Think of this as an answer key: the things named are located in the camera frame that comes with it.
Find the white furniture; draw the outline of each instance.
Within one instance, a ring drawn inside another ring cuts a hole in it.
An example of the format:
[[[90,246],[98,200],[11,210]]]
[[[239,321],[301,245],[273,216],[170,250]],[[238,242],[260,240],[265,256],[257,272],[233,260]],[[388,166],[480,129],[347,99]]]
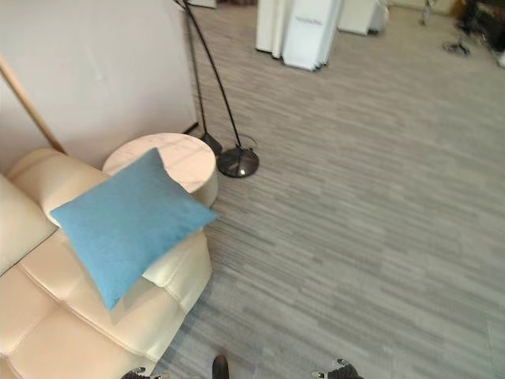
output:
[[[0,175],[0,377],[119,379],[138,366],[150,372],[211,276],[204,233],[155,262],[108,311],[65,233],[47,218],[108,175],[45,148],[7,177]]]
[[[124,144],[107,158],[103,171],[114,175],[147,150],[158,148],[168,175],[202,204],[210,207],[218,195],[215,156],[198,138],[158,133]]]
[[[367,35],[370,30],[385,29],[389,12],[385,0],[351,0],[344,2],[339,30]]]
[[[256,49],[280,58],[286,43],[287,29],[294,0],[259,0],[256,19]],[[307,2],[309,12],[317,11],[323,2]],[[386,27],[388,11],[385,0],[342,0],[338,29],[366,35],[370,29]]]
[[[282,58],[288,66],[315,70],[327,63],[342,0],[295,0]]]
[[[259,0],[256,49],[280,58],[294,0]]]

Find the round side table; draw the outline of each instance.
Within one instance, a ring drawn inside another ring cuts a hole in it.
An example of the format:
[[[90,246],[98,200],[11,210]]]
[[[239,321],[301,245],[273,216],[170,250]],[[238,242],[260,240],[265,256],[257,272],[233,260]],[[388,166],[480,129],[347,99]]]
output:
[[[168,175],[195,199],[210,207],[218,195],[215,156],[198,138],[179,133],[159,133],[137,138],[113,152],[103,172],[114,175],[151,148],[158,148]]]

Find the sofa armrest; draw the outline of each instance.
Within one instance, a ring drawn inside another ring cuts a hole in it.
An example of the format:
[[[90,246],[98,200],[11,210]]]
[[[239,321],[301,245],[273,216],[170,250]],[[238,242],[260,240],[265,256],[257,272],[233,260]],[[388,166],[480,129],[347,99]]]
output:
[[[51,148],[41,148],[17,161],[7,177],[59,226],[50,211],[104,182],[109,175]]]

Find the floor lamp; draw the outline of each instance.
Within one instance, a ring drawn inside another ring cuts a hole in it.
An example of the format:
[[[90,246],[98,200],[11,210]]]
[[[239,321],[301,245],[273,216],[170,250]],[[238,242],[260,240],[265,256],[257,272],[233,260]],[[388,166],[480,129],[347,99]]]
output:
[[[6,60],[0,54],[0,74],[6,80],[13,94],[17,97],[23,108],[27,111],[30,118],[33,120],[40,132],[45,136],[50,145],[59,152],[66,154],[65,149],[60,145],[54,134],[47,127],[46,122],[36,110],[32,101],[28,98],[28,94],[24,90],[19,80],[14,75],[14,72],[7,65]]]
[[[228,99],[226,97],[226,93],[224,92],[223,83],[221,82],[221,78],[219,77],[219,73],[217,68],[215,67],[214,59],[212,59],[211,52],[208,50],[207,43],[205,42],[205,38],[196,22],[196,19],[193,15],[191,7],[188,3],[188,0],[182,0],[182,4],[176,0],[176,2],[184,8],[186,11],[186,22],[188,25],[188,34],[189,34],[189,47],[191,50],[192,60],[193,60],[193,68],[195,73],[196,80],[196,91],[198,93],[198,99],[200,104],[200,112],[202,114],[202,123],[204,125],[204,135],[202,136],[202,141],[207,143],[212,151],[218,156],[217,166],[219,171],[221,171],[224,175],[229,176],[231,178],[244,178],[246,176],[250,176],[254,174],[260,165],[260,158],[251,148],[244,148],[240,141],[240,137],[238,135],[237,127],[235,125],[234,116],[231,113],[230,105],[228,103]],[[193,38],[191,33],[191,28],[189,21],[192,21],[195,26],[196,33],[200,37],[200,41],[202,45],[204,45],[205,53],[207,54],[208,60],[211,63],[212,70],[214,71],[215,79],[219,84],[219,89],[221,91],[221,95],[223,96],[224,103],[226,104],[226,110],[228,112],[228,116],[230,118],[230,123],[233,126],[234,134],[235,134],[235,148],[231,148],[226,150],[225,152],[221,152],[222,146],[216,141],[207,131],[207,125],[205,123],[205,115],[203,108],[202,95],[200,90],[200,81],[198,78],[198,70],[196,68],[196,59],[195,52],[193,46]]]

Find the floor lamp base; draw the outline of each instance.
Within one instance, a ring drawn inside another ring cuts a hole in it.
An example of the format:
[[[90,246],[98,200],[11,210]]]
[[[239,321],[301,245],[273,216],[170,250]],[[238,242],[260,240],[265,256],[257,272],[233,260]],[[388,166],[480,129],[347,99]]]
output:
[[[203,142],[205,142],[209,146],[209,148],[212,149],[212,151],[214,152],[215,156],[218,156],[219,154],[221,154],[221,151],[223,150],[223,147],[209,133],[204,133],[204,135],[200,139]]]
[[[253,150],[231,148],[218,156],[218,169],[231,178],[245,178],[260,166],[260,158]]]

